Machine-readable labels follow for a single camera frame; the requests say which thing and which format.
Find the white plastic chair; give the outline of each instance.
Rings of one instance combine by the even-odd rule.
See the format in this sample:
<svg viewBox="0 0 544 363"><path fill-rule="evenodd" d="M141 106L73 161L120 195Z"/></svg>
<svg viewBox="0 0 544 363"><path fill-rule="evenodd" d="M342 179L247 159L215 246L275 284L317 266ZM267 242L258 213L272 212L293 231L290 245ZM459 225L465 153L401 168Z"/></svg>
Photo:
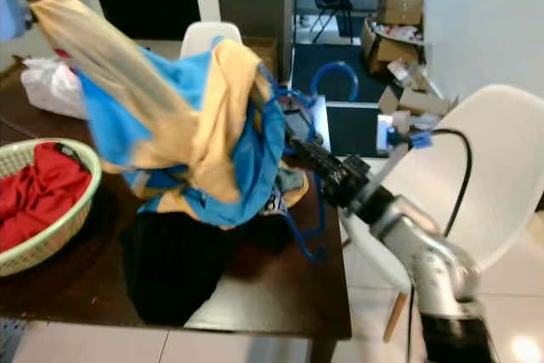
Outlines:
<svg viewBox="0 0 544 363"><path fill-rule="evenodd" d="M184 34L179 57L209 51L217 37L226 37L241 44L238 27L223 21L197 21L191 23Z"/></svg>
<svg viewBox="0 0 544 363"><path fill-rule="evenodd" d="M485 271L516 241L544 191L544 99L492 85L459 104L437 128L458 129L470 139L473 171L450 240ZM465 164L461 140L437 135L432 148L409 152L384 185L445 226ZM394 288L409 292L404 267L365 224L348 234L368 264Z"/></svg>

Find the blue doormat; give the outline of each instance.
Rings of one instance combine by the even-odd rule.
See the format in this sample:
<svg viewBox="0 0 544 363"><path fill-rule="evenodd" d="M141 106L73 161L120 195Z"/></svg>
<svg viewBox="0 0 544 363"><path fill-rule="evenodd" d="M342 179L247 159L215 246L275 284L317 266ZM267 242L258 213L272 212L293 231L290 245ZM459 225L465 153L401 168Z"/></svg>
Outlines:
<svg viewBox="0 0 544 363"><path fill-rule="evenodd" d="M330 44L297 44L292 72L292 87L304 94L310 93L310 83L316 71L325 63L343 61L350 65L359 78L358 102L377 102L387 82L373 78L361 63L360 46L336 46ZM347 101L351 93L351 78L340 70L323 74L318 93L327 101Z"/></svg>

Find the white floor tile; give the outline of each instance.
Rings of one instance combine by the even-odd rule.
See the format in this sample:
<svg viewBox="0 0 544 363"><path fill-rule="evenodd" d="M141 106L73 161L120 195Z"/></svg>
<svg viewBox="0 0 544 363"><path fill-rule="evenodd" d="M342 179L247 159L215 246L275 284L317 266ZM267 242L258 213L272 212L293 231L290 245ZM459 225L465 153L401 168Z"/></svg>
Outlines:
<svg viewBox="0 0 544 363"><path fill-rule="evenodd" d="M502 363L542 363L544 298L484 295L481 300Z"/></svg>
<svg viewBox="0 0 544 363"><path fill-rule="evenodd" d="M544 227L533 219L513 247L482 274L479 292L544 297L542 235Z"/></svg>
<svg viewBox="0 0 544 363"><path fill-rule="evenodd" d="M314 24L317 19L316 14L307 14L308 24L305 27L301 27L297 24L297 43L299 44L311 44L314 40L314 37L319 33L321 29L320 23L317 23L313 31L310 31L310 27ZM321 21L323 24L326 23L326 17L322 17ZM338 34L338 24L335 18L332 18L328 25L326 25L325 30L321 33L320 38L318 38L316 44L335 44L335 45L354 45L360 46L360 36L359 33L354 32L353 43L349 41L348 37L340 37Z"/></svg>
<svg viewBox="0 0 544 363"><path fill-rule="evenodd" d="M170 331L161 363L241 363L250 353L249 336Z"/></svg>
<svg viewBox="0 0 544 363"><path fill-rule="evenodd" d="M353 338L338 343L334 363L351 362L404 362L406 350L407 310L389 343L382 340L395 292L349 288ZM425 349L421 335L421 322L414 313L411 361L424 362Z"/></svg>
<svg viewBox="0 0 544 363"><path fill-rule="evenodd" d="M161 363L303 363L308 341L170 331Z"/></svg>
<svg viewBox="0 0 544 363"><path fill-rule="evenodd" d="M391 285L357 253L353 245L345 247L343 252L348 286L391 289Z"/></svg>
<svg viewBox="0 0 544 363"><path fill-rule="evenodd" d="M156 363L167 331L31 323L14 363Z"/></svg>

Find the wooden chair leg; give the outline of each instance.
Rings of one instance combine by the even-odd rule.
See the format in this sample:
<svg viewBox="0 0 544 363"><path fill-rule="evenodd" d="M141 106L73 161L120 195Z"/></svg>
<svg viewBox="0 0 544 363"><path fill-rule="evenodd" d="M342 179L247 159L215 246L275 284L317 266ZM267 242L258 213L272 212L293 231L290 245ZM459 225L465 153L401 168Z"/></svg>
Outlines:
<svg viewBox="0 0 544 363"><path fill-rule="evenodd" d="M385 326L385 331L383 331L383 341L385 343L388 343L393 336L394 328L399 322L400 313L405 306L406 299L408 299L408 295L399 292L399 295L397 295L397 298L394 301L393 310L391 311L391 315L389 316L388 324L387 326Z"/></svg>

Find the green plastic basket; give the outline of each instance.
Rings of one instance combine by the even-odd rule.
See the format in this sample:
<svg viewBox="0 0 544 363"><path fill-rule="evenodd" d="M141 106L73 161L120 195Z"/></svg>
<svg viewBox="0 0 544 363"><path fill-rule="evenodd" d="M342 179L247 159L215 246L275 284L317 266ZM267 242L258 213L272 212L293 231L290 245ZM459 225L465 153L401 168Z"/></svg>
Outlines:
<svg viewBox="0 0 544 363"><path fill-rule="evenodd" d="M0 252L0 276L29 269L59 251L83 226L100 184L102 170L99 157L89 146L72 139L31 139L0 147L0 178L34 163L34 146L43 142L60 142L70 146L88 167L92 178L77 203L61 218L29 240Z"/></svg>

